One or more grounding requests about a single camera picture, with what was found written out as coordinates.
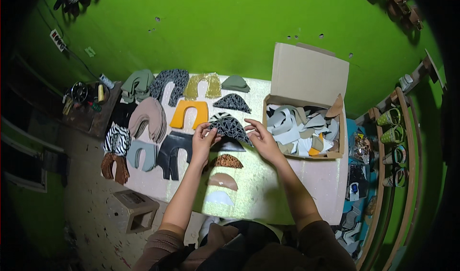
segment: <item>green sandal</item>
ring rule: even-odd
[[[399,112],[398,108],[392,108],[387,110],[377,119],[377,125],[397,125],[401,123],[401,113]]]
[[[383,144],[388,143],[401,143],[404,140],[404,128],[398,124],[390,129],[387,132],[383,133],[380,138],[380,142]]]

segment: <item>brown sleeve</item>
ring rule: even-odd
[[[169,230],[158,230],[149,236],[144,253],[132,270],[149,271],[153,264],[181,248],[184,248],[184,242],[179,235]]]
[[[299,234],[299,248],[310,258],[324,258],[330,270],[356,270],[348,252],[337,242],[331,227],[325,221],[305,226]]]

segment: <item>yellow fabric piece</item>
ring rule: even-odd
[[[174,113],[173,119],[171,120],[169,126],[172,128],[182,129],[184,127],[185,111],[189,107],[195,107],[197,111],[195,122],[193,123],[193,129],[196,129],[199,124],[207,122],[209,115],[206,102],[181,100],[176,107],[176,112]]]
[[[196,100],[198,97],[198,83],[200,81],[206,81],[208,83],[205,95],[206,98],[214,99],[222,96],[220,92],[219,76],[214,72],[192,76],[184,90],[185,100]]]
[[[322,138],[322,132],[319,134],[319,139],[321,139],[322,142],[323,141],[323,138]],[[312,156],[312,155],[318,155],[322,150],[316,150],[314,148],[310,148],[310,150],[308,151],[308,155]]]

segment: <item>hand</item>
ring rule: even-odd
[[[190,163],[193,162],[197,164],[201,167],[201,169],[203,169],[207,164],[209,159],[209,149],[211,146],[222,139],[222,135],[217,134],[217,128],[213,128],[212,130],[208,129],[210,125],[211,124],[209,122],[198,125],[195,133],[193,134],[193,154]]]
[[[253,130],[247,135],[263,158],[267,159],[272,164],[284,159],[284,155],[281,153],[278,144],[262,123],[252,119],[244,119],[244,121],[250,124],[246,126],[244,130]]]

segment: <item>person's left hand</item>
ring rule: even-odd
[[[212,130],[208,129],[210,125],[211,124],[209,122],[198,125],[198,127],[195,130],[195,133],[193,134],[193,154],[190,163],[196,163],[198,166],[201,167],[201,169],[203,169],[204,166],[206,166],[207,164],[207,161],[209,159],[209,149],[211,148],[211,146],[222,139],[222,135],[217,134],[216,128],[213,128]]]

